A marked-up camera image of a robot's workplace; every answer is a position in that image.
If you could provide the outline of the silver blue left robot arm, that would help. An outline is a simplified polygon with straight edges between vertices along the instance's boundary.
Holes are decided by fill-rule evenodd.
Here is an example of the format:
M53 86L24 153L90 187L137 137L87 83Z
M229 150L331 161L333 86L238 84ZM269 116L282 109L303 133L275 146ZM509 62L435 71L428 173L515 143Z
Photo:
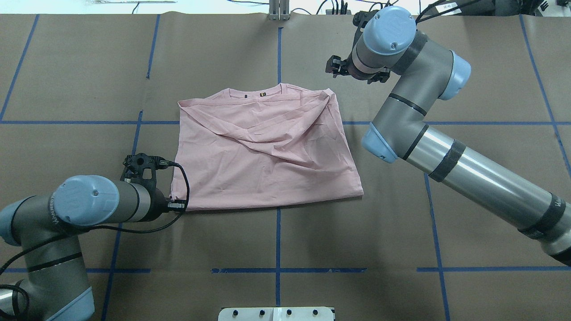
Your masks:
M1 238L21 251L27 278L1 285L3 321L87 321L94 314L91 284L79 236L95 230L133 234L124 222L150 222L163 213L186 211L190 186L179 163L143 153L127 155L120 179L77 175L55 191L32 195L1 210Z

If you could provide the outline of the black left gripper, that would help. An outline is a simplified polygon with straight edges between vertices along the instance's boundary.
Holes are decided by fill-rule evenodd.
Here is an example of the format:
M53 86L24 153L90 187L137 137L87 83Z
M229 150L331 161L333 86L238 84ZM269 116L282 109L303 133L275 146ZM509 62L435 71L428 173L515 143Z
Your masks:
M184 183L188 187L188 177L179 163L167 160L161 156L147 155L145 153L126 155L123 161L122 181L141 185L149 194L149 213L184 213L188 207L188 196L183 200L166 198L157 189L158 170L177 167L183 175Z

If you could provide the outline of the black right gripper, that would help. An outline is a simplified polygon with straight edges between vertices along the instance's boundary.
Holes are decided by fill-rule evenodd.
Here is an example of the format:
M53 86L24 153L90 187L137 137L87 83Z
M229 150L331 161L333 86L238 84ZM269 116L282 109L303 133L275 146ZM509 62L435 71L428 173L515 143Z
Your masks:
M367 84L373 82L385 83L388 81L391 71L387 67L371 68L361 63L357 59L357 43L363 34L366 24L375 16L377 12L357 12L353 16L353 25L356 27L352 51L346 59L333 55L327 63L325 72L337 76L351 76L359 81L366 81Z

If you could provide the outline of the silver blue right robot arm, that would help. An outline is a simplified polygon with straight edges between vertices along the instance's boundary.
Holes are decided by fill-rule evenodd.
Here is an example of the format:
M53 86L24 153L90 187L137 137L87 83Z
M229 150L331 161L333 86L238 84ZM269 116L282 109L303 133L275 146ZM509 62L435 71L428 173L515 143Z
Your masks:
M352 49L333 55L326 72L368 84L398 81L368 123L361 145L387 163L397 159L421 170L537 241L545 254L570 265L570 203L508 170L426 121L437 100L454 98L471 65L418 29L422 15L398 6L357 12Z

